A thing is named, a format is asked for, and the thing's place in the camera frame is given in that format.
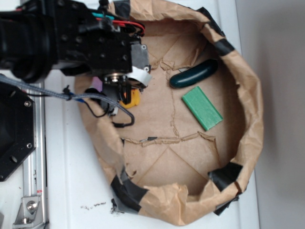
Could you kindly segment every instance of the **dark green cucumber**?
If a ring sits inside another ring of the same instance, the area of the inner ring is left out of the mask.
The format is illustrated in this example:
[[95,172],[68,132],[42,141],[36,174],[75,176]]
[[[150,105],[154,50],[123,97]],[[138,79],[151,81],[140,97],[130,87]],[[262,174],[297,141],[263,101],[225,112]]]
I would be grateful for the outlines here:
[[196,67],[174,75],[170,79],[170,86],[173,88],[191,86],[213,75],[217,71],[217,68],[218,61],[215,59],[209,59]]

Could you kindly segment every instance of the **bracket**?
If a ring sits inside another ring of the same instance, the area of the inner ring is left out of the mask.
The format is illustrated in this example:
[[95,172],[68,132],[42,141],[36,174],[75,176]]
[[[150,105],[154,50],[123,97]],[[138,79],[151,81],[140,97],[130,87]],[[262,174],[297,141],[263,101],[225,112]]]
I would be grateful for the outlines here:
[[33,228],[43,224],[40,197],[23,197],[13,229]]

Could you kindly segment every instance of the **paper bag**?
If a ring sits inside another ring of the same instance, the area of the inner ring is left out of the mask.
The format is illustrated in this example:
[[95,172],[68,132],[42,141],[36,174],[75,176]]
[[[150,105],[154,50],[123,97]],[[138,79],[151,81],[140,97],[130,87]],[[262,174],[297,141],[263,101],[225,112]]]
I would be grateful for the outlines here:
[[[111,11],[118,9],[111,5]],[[146,27],[142,43],[148,47],[153,76],[141,103],[130,109],[135,124],[114,128],[112,121],[128,122],[128,117],[119,112],[95,118],[80,104],[115,203],[120,211],[174,225],[189,224],[212,211],[219,214],[245,191],[262,150],[259,79],[204,8],[132,0],[123,12],[128,10],[131,20]],[[219,62],[214,75],[186,88],[169,86],[177,69],[210,58]],[[76,93],[91,82],[90,77],[77,77]],[[208,131],[181,100],[196,86],[224,118]],[[97,115],[103,113],[96,102],[86,101]]]

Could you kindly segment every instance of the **brown paper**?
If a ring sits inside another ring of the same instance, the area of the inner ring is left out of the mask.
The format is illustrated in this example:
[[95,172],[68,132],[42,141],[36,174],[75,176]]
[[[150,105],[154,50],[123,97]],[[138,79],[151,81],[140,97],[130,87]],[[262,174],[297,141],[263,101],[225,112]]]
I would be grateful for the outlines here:
[[[148,189],[139,214],[186,225],[245,191],[263,145],[261,85],[237,51],[217,55],[213,44],[223,37],[201,13],[162,0],[132,0],[131,17],[145,24],[142,43],[153,68],[140,104],[130,109],[135,124],[115,129],[109,118],[94,118],[82,104],[81,116],[108,181],[125,166],[130,180]],[[169,86],[177,69],[210,58],[219,60],[213,76],[187,88]],[[91,78],[76,78],[76,93],[90,85]],[[224,118],[206,132],[181,100],[195,86]],[[95,102],[87,102],[96,114],[102,112]],[[113,121],[130,120],[119,112]],[[148,137],[157,138],[143,141]],[[220,192],[207,173],[230,161],[243,169]]]

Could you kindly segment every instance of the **green block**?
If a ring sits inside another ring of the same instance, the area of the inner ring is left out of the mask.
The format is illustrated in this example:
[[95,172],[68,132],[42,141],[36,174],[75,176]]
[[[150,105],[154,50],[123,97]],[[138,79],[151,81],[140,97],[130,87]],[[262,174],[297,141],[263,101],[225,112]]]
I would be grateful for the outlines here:
[[223,120],[222,116],[198,86],[182,96],[182,100],[206,131]]

